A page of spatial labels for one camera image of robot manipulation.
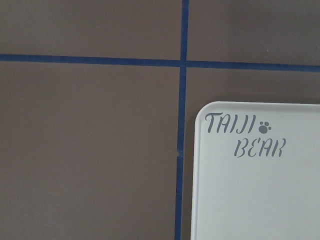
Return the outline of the white rectangular bear tray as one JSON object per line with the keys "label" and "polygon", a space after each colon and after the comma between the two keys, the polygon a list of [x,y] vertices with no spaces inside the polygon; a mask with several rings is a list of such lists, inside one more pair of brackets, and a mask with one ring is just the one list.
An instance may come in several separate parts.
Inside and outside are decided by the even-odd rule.
{"label": "white rectangular bear tray", "polygon": [[193,240],[319,239],[319,105],[205,105],[192,187]]}

